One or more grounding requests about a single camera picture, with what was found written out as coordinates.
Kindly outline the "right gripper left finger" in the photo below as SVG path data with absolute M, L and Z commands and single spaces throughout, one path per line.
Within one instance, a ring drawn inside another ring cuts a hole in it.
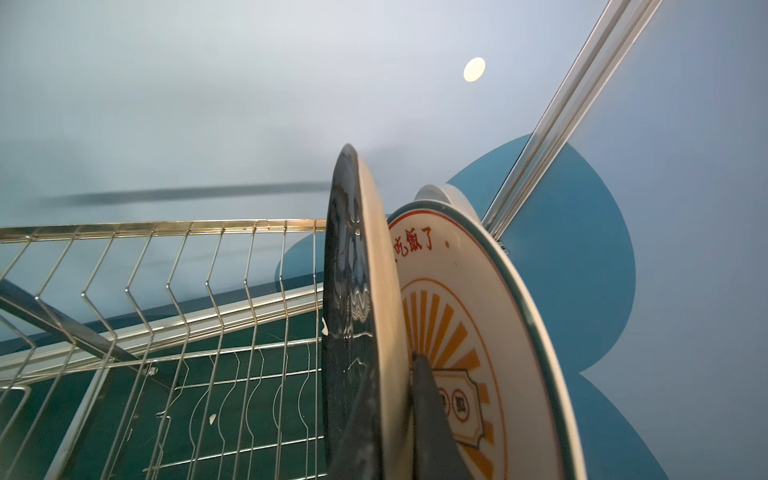
M 369 367 L 352 400 L 336 381 L 326 393 L 328 479 L 382 479 L 379 374 Z

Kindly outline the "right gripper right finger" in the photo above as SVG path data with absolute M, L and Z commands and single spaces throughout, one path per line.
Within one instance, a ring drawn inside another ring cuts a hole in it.
M 446 418 L 428 359 L 412 353 L 414 479 L 471 479 Z

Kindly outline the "black glossy plate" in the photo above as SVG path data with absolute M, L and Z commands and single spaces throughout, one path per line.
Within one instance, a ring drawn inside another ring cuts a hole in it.
M 341 149 L 333 171 L 323 273 L 325 452 L 328 389 L 339 381 L 352 400 L 363 375 L 374 367 L 381 395 L 382 479 L 410 479 L 414 433 L 401 287 L 380 195 L 350 144 Z

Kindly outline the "orange sunburst plate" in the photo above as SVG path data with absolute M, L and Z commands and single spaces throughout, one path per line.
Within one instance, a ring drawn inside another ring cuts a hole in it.
M 454 186 L 428 185 L 388 220 L 408 345 L 448 440 L 419 453 L 447 478 L 583 479 L 565 379 L 537 307 Z

